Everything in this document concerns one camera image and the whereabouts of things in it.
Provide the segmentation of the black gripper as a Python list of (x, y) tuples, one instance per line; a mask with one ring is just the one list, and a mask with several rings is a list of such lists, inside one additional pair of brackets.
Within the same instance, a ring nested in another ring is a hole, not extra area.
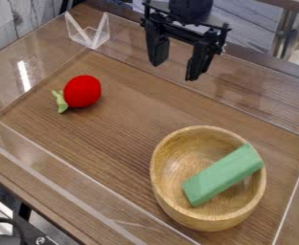
[(225, 36), (231, 31), (228, 23), (210, 14), (213, 2), (144, 1), (141, 5), (141, 27), (145, 30), (150, 64), (157, 67), (166, 61), (170, 37), (194, 44), (186, 64), (185, 80), (197, 80), (208, 70), (214, 46), (217, 54), (224, 51)]

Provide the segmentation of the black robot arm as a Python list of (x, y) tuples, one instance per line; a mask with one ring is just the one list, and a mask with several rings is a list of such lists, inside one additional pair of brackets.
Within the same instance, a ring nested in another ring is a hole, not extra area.
[(144, 0), (140, 26), (145, 31), (146, 54), (157, 67), (168, 60), (169, 39), (193, 46), (186, 63), (185, 80), (194, 81), (209, 68), (214, 55), (224, 52), (227, 22), (216, 25), (209, 20), (213, 0)]

